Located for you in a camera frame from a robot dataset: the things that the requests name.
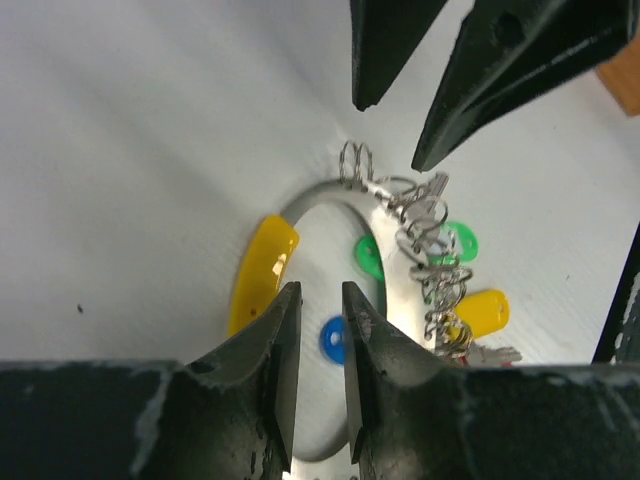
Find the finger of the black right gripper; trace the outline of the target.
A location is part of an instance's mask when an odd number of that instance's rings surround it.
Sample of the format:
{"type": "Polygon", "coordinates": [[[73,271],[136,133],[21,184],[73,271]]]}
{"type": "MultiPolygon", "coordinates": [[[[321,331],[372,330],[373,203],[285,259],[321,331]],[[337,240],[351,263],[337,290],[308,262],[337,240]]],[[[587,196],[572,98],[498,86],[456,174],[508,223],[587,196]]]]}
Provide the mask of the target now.
{"type": "Polygon", "coordinates": [[[636,1],[477,1],[464,18],[412,159],[429,171],[476,131],[610,60],[636,1]]]}
{"type": "Polygon", "coordinates": [[[352,103],[379,103],[446,0],[351,0],[352,103]]]}

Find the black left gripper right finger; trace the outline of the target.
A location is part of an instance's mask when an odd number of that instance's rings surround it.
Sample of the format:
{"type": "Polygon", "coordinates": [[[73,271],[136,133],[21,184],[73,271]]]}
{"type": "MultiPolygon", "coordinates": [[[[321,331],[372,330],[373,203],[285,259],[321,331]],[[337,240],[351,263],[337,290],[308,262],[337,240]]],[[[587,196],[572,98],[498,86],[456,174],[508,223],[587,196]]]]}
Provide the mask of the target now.
{"type": "Polygon", "coordinates": [[[442,360],[342,286],[350,457],[364,479],[635,479],[632,364],[442,360]]]}

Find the metal keyring with coloured keys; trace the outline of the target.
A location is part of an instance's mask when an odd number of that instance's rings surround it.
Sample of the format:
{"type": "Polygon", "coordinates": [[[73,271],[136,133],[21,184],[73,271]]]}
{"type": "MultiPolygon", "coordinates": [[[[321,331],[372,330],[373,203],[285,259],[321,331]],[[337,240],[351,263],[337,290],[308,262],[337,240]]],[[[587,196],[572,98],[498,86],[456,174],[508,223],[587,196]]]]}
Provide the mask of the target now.
{"type": "Polygon", "coordinates": [[[504,293],[467,293],[469,262],[478,241],[465,225],[449,220],[441,194],[445,173],[427,183],[374,176],[369,147],[348,141],[339,177],[310,187],[281,213],[266,217],[246,251],[235,282],[229,320],[236,334],[262,314],[299,243],[296,224],[313,207],[338,202],[363,220],[369,233],[356,243],[354,259],[384,288],[388,319],[427,350],[463,366],[506,367],[521,360],[513,347],[489,348],[478,339],[509,321],[504,293]]]}

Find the wooden compartment tray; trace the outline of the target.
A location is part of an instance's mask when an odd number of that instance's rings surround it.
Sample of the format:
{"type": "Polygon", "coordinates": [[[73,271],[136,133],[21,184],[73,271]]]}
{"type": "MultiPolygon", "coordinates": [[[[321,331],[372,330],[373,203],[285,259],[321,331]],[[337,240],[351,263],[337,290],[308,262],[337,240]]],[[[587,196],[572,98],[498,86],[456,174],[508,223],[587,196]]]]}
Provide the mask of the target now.
{"type": "Polygon", "coordinates": [[[639,115],[639,36],[596,73],[627,117],[639,115]]]}

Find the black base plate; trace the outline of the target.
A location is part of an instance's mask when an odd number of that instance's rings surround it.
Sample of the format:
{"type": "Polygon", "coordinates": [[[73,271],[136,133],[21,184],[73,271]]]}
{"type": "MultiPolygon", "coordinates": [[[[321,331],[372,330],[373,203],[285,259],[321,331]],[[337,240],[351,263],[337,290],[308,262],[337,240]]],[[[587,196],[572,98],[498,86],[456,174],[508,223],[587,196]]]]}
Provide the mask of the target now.
{"type": "Polygon", "coordinates": [[[592,363],[639,362],[639,231],[636,231],[592,363]]]}

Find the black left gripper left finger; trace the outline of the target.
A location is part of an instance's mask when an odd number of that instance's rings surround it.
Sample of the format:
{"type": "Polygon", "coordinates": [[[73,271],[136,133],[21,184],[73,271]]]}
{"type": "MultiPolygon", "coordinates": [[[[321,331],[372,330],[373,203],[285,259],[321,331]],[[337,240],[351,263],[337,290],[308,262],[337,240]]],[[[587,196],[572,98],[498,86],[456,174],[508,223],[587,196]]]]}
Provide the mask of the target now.
{"type": "Polygon", "coordinates": [[[5,361],[5,479],[278,479],[292,464],[301,286],[190,364],[5,361]]]}

